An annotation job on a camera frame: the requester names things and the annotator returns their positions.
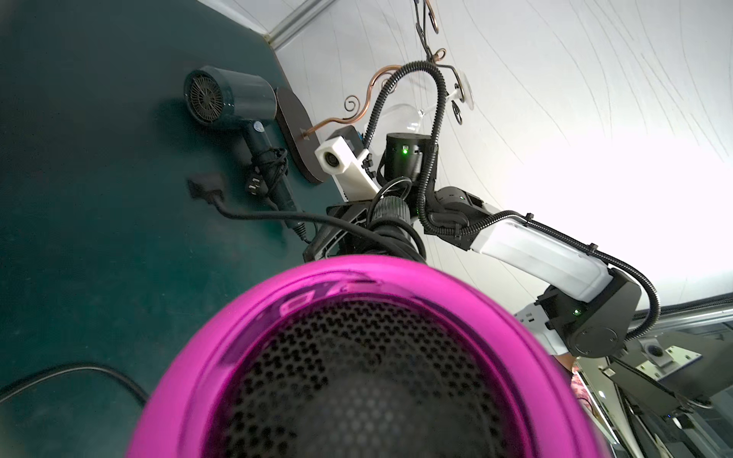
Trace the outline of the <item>green hair dryer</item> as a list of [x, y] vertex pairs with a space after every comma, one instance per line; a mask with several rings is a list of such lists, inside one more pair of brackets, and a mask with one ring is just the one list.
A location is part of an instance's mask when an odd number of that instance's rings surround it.
[[299, 212], [288, 175], [288, 152], [267, 133], [277, 114], [277, 99], [262, 77], [204, 66], [184, 82], [188, 112], [214, 130], [238, 130], [251, 155], [247, 191], [272, 209]]

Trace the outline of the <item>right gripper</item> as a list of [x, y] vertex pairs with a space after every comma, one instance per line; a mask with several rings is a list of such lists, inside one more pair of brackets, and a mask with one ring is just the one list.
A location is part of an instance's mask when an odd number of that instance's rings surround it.
[[[364, 227], [367, 221], [369, 202], [344, 202], [326, 208], [326, 215]], [[361, 254], [372, 246], [370, 240], [349, 233], [341, 228], [322, 223], [313, 239], [305, 248], [305, 263], [338, 256]]]

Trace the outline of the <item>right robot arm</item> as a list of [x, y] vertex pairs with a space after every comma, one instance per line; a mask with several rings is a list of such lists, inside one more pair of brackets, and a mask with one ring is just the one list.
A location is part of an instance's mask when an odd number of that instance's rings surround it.
[[[389, 134], [380, 162], [373, 164], [370, 145], [387, 98], [413, 73], [427, 74], [436, 85], [431, 131]], [[366, 96], [373, 105], [366, 133], [344, 120], [316, 149], [318, 164], [344, 201], [330, 209], [326, 225], [307, 246], [307, 261], [334, 254], [425, 263], [429, 237], [502, 261], [547, 285], [517, 318], [553, 355], [612, 356], [658, 324], [658, 291], [637, 268], [532, 214], [494, 209], [455, 186], [436, 187], [445, 114], [473, 105], [463, 74], [456, 73], [454, 87], [448, 87], [439, 65], [414, 61], [387, 67], [379, 78], [384, 86], [370, 86]]]

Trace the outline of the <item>grey hair dryer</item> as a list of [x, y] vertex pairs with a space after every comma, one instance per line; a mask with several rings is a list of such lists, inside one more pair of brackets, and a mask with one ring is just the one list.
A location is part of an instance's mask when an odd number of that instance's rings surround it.
[[131, 457], [605, 457], [568, 374], [501, 305], [347, 256], [250, 288], [187, 343]]

